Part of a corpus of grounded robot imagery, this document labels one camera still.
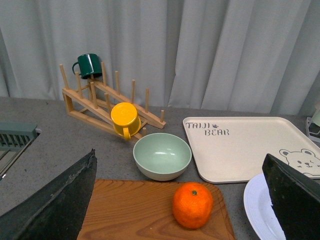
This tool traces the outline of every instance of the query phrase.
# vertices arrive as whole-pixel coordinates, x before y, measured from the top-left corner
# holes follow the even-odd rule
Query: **bowl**
[[[136,142],[133,157],[145,176],[156,181],[169,181],[186,170],[192,152],[189,145],[175,135],[152,133]]]

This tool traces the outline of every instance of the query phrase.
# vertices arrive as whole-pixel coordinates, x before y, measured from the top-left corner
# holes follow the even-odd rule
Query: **mug handle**
[[[131,139],[130,133],[129,133],[129,128],[125,127],[123,128],[123,136],[124,139],[129,141]]]
[[[74,67],[75,67],[75,65],[77,65],[77,64],[79,64],[78,61],[75,62],[75,63],[72,65],[72,72],[73,72],[74,75],[76,75],[75,70],[74,70]]]

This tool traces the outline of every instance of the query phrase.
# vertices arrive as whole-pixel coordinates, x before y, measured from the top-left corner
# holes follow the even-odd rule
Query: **speckled countertop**
[[[183,119],[187,117],[249,117],[267,114],[149,107],[160,116],[164,110],[163,129],[147,125],[147,133],[170,133],[188,142]],[[305,117],[281,115],[305,134]],[[63,101],[0,97],[0,122],[35,123],[41,130],[0,181],[0,215],[42,188],[77,160],[95,149],[98,159],[97,179],[147,180],[137,168],[132,154],[134,143],[68,116]],[[192,159],[177,182],[203,182]],[[217,184],[221,190],[236,239],[258,240],[247,218],[243,196],[246,183]]]

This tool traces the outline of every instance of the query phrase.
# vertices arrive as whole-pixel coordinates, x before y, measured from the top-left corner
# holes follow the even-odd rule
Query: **wooden peg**
[[[104,94],[104,97],[105,97],[105,102],[106,102],[106,106],[109,110],[109,115],[111,115],[111,104],[110,104],[110,99],[109,99],[109,94],[108,93],[105,93]]]
[[[77,72],[77,71],[75,72],[75,77],[76,77],[76,82],[78,84],[78,94],[80,95],[80,98],[83,99],[84,95],[82,93],[82,87],[81,87],[79,72]]]
[[[145,127],[142,128],[142,136],[147,135],[147,129]]]
[[[145,108],[144,111],[146,113],[149,112],[149,88],[145,90]]]
[[[90,82],[91,91],[92,91],[92,99],[93,99],[93,105],[95,109],[98,109],[98,103],[97,103],[97,96],[96,96],[96,88],[94,85],[94,82]]]
[[[136,80],[132,80],[132,90],[131,90],[131,103],[135,103],[135,85],[136,85]]]
[[[106,75],[106,68],[105,63],[101,62],[101,68],[102,68],[102,79],[103,79],[103,85],[107,86],[107,75]]]
[[[165,110],[161,110],[160,123],[164,122]]]
[[[116,94],[120,95],[119,72],[115,71]]]
[[[93,100],[93,96],[92,96],[92,86],[91,86],[91,82],[89,81],[89,79],[87,79],[87,82],[88,82],[88,97],[90,99],[90,101]]]
[[[68,81],[67,81],[66,73],[65,73],[65,70],[64,70],[64,66],[62,64],[60,64],[60,71],[61,71],[62,78],[63,78],[63,81],[64,81],[64,87],[66,89],[70,89]]]

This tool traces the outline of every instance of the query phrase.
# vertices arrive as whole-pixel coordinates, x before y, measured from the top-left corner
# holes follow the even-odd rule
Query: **plate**
[[[272,209],[269,189],[263,173],[253,177],[245,186],[243,203],[249,222],[261,240],[286,240]]]
[[[213,184],[244,183],[271,154],[320,178],[320,148],[282,117],[187,117],[183,127],[199,175]]]

